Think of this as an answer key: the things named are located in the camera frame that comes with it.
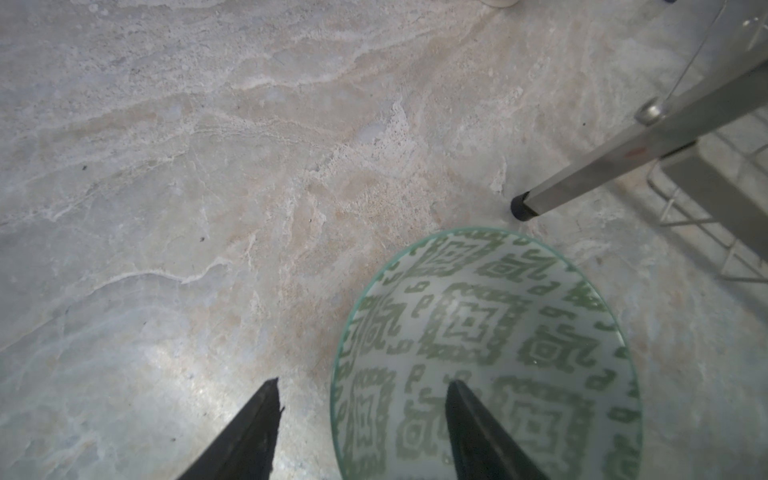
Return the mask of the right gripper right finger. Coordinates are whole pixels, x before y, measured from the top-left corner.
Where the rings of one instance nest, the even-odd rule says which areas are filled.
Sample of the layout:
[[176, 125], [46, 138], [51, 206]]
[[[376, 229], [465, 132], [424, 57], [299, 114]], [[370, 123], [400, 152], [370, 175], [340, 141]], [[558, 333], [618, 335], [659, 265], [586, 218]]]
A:
[[448, 386], [445, 416], [459, 480], [547, 479], [461, 380]]

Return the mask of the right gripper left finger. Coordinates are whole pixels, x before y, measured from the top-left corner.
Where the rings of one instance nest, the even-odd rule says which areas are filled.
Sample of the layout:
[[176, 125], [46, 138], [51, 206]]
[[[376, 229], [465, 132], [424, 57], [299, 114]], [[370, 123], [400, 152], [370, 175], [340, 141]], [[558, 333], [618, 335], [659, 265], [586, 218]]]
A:
[[269, 379], [178, 479], [267, 480], [281, 416], [278, 379]]

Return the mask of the green geometric pattern bowl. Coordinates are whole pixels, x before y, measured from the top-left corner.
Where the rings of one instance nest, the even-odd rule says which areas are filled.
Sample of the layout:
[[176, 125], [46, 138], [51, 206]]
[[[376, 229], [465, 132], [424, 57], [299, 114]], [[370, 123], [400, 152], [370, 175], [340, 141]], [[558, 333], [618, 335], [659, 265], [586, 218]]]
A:
[[629, 348], [585, 275], [548, 246], [460, 228], [404, 249], [365, 288], [332, 375], [345, 479], [452, 479], [459, 380], [551, 479], [635, 479], [642, 404]]

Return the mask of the stainless steel dish rack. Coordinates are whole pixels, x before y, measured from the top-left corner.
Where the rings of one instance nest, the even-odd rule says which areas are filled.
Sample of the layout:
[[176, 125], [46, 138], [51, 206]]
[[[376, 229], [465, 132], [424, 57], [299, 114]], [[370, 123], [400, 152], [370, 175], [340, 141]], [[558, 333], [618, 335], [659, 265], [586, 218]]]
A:
[[652, 166], [664, 227], [694, 226], [725, 251], [725, 281], [767, 281], [767, 204], [749, 185], [767, 178], [767, 144], [734, 141], [738, 126], [767, 129], [767, 5], [751, 2], [722, 56], [700, 80], [672, 87], [634, 114], [635, 123], [584, 158], [511, 200], [528, 221], [597, 187]]

